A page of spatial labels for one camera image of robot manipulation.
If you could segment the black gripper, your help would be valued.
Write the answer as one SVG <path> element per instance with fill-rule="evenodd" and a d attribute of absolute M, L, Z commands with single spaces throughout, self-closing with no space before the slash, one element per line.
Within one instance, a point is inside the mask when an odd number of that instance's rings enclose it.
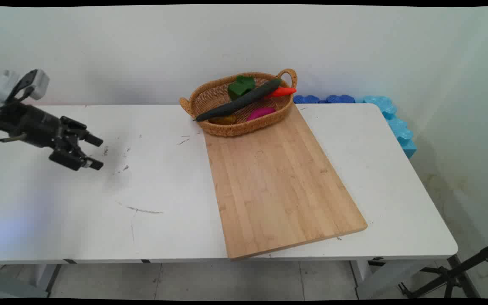
<path fill-rule="evenodd" d="M 25 134 L 21 139 L 25 143 L 54 149 L 49 160 L 74 171 L 80 168 L 101 170 L 104 165 L 103 162 L 87 156 L 79 145 L 72 144 L 69 148 L 63 148 L 66 145 L 62 138 L 63 133 L 96 147 L 103 144 L 103 140 L 91 134 L 85 124 L 67 116 L 57 118 L 33 105 L 17 102 L 0 110 L 0 131 L 10 137 Z"/>

